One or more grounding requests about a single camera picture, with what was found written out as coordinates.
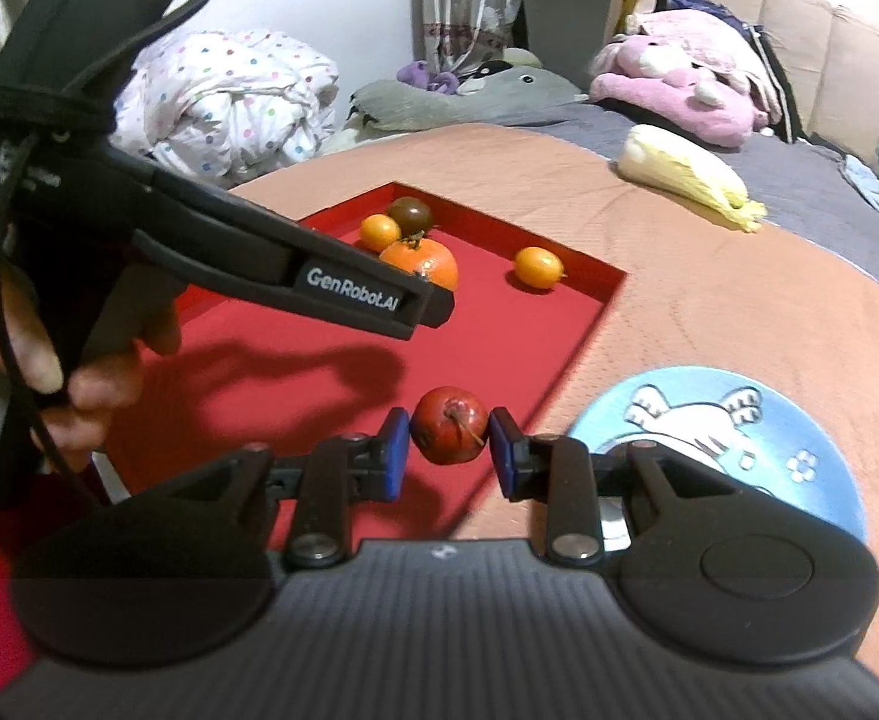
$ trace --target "red tray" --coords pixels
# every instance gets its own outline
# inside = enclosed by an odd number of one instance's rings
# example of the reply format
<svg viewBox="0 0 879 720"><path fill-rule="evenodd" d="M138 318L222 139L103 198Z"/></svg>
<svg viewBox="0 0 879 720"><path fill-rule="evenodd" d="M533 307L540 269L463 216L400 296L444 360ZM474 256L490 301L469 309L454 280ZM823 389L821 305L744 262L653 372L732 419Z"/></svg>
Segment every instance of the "red tray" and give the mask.
<svg viewBox="0 0 879 720"><path fill-rule="evenodd" d="M395 341L188 290L183 349L149 357L138 406L116 416L107 451L129 490L143 490L246 442L305 453L338 433L375 433L392 406L410 412L434 386L473 391L532 425L596 331L623 271L441 197L388 184L303 221L347 242L359 223L399 196L433 210L431 237L452 250L460 288L452 318ZM567 271L548 293L511 277L515 252L541 245ZM356 507L361 538L445 538L494 474L488 454L464 466L427 463L412 447L395 504ZM289 526L284 505L273 544Z"/></svg>

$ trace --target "beige headboard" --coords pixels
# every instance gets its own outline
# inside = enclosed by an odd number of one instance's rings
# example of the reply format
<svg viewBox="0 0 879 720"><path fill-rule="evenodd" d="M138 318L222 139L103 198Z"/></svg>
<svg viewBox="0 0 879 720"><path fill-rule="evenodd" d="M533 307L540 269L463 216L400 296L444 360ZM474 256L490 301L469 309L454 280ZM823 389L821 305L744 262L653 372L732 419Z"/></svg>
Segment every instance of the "beige headboard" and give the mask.
<svg viewBox="0 0 879 720"><path fill-rule="evenodd" d="M712 1L764 25L806 134L876 167L879 26L825 0Z"/></svg>

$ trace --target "stuffed animal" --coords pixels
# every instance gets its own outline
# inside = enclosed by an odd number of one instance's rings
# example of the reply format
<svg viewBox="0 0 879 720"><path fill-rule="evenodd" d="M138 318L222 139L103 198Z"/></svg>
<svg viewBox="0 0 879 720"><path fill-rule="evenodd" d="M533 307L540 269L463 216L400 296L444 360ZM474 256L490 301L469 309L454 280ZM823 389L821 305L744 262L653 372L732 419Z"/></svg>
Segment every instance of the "stuffed animal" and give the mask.
<svg viewBox="0 0 879 720"><path fill-rule="evenodd" d="M543 69L543 63L538 56L529 50L516 49L516 47L503 49L503 62L508 62L515 67Z"/></svg>
<svg viewBox="0 0 879 720"><path fill-rule="evenodd" d="M422 60L410 62L404 68L399 69L396 80L414 86L416 89L438 92L441 95L455 94L455 90L460 87L460 80L455 77L455 74L447 71L445 73L431 73L428 64Z"/></svg>
<svg viewBox="0 0 879 720"><path fill-rule="evenodd" d="M401 81L373 81L350 98L345 126L323 143L320 154L407 132L486 122L585 100L587 95L562 76L528 66L473 76L462 81L452 95L427 92Z"/></svg>
<svg viewBox="0 0 879 720"><path fill-rule="evenodd" d="M616 171L628 181L671 191L718 211L746 232L757 232L766 206L749 199L735 170L686 138L648 124L629 131Z"/></svg>
<svg viewBox="0 0 879 720"><path fill-rule="evenodd" d="M589 87L593 103L620 100L667 119L703 143L739 148L769 116L752 99L696 67L678 47L657 44L647 35L631 35L601 54L609 71Z"/></svg>

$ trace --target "apple stem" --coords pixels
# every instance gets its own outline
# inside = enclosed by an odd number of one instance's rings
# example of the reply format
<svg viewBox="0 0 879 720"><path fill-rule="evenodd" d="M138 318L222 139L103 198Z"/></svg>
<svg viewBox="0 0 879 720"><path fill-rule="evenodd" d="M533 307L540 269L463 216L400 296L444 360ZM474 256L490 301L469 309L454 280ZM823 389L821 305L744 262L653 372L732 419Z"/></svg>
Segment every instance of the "apple stem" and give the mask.
<svg viewBox="0 0 879 720"><path fill-rule="evenodd" d="M445 415L448 418L454 420L455 423L457 423L457 425L460 426L462 430L465 430L465 432L467 432L472 437L474 442L476 442L479 446L482 446L484 444L484 441L479 436L477 436L476 433L473 432L472 428L470 428L469 425L466 424L465 420L463 420L463 418L460 416L456 409L447 408L445 410Z"/></svg>

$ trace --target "cherry tomato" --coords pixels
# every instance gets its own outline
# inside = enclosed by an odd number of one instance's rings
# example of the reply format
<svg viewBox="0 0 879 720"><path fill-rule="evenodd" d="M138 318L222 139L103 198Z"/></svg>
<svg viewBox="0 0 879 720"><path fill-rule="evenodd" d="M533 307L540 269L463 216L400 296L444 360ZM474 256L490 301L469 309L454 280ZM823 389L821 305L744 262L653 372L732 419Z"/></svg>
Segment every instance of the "cherry tomato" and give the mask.
<svg viewBox="0 0 879 720"><path fill-rule="evenodd" d="M551 251L526 247L513 260L516 278L537 290L551 290L563 277L562 261Z"/></svg>
<svg viewBox="0 0 879 720"><path fill-rule="evenodd" d="M433 229L433 211L418 197L400 197L385 209L385 213L396 220L404 238Z"/></svg>
<svg viewBox="0 0 879 720"><path fill-rule="evenodd" d="M385 214L366 217L359 227L359 240L377 254L393 245L401 236L399 224Z"/></svg>

